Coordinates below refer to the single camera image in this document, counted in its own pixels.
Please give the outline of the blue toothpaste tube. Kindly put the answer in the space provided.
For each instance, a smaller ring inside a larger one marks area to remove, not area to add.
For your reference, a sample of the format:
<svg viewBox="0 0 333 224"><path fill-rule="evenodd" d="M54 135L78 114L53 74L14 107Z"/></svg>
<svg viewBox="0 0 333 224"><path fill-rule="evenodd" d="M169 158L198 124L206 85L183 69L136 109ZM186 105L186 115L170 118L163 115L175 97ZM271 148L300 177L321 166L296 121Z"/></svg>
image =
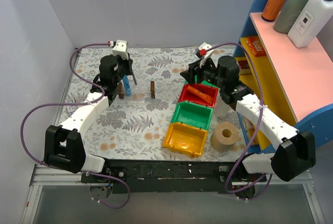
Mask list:
<svg viewBox="0 0 333 224"><path fill-rule="evenodd" d="M126 95L130 96L132 94L132 92L131 92L129 79L126 75L123 77L123 86L124 86L124 90L125 90Z"/></svg>

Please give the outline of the clear glass tray brown handles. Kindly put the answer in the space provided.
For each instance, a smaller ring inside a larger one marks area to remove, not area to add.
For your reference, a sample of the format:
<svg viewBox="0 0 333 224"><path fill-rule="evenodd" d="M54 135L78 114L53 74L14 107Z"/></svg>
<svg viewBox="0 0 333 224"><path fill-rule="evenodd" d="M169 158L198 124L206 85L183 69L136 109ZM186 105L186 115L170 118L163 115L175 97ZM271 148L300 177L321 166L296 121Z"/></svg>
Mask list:
<svg viewBox="0 0 333 224"><path fill-rule="evenodd" d="M135 102L153 100L156 98L156 87L154 81L139 81L137 82L137 85L135 85L133 81L129 81L129 83L132 94L130 96L126 95L123 81L121 81L118 85L118 98Z"/></svg>

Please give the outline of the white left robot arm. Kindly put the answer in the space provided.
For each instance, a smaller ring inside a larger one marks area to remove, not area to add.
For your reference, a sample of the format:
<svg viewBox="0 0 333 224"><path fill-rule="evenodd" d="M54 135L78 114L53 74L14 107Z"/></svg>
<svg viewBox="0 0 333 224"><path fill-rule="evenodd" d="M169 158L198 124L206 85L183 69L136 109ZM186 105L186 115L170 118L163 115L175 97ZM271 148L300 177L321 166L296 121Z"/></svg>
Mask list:
<svg viewBox="0 0 333 224"><path fill-rule="evenodd" d="M107 109L118 94L118 84L124 76L133 75L133 60L120 55L101 58L99 73L87 95L87 105L79 107L59 126L51 125L45 133L44 162L54 168L74 174L93 172L99 182L111 175L105 159L85 151L83 137L97 117Z"/></svg>

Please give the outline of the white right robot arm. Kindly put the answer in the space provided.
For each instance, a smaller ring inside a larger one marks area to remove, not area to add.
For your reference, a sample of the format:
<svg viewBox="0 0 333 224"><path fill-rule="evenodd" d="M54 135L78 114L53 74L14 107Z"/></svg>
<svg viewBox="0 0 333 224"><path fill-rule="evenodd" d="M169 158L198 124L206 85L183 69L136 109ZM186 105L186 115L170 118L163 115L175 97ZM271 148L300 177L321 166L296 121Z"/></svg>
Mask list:
<svg viewBox="0 0 333 224"><path fill-rule="evenodd" d="M236 177L247 181L254 174L275 174L290 181L316 164L315 137L306 130L299 131L285 123L262 102L239 78L239 65L231 56L222 56L214 64L208 58L204 65L195 61L180 75L187 83L207 81L220 90L222 100L247 118L270 141L271 154L249 154L237 160Z"/></svg>

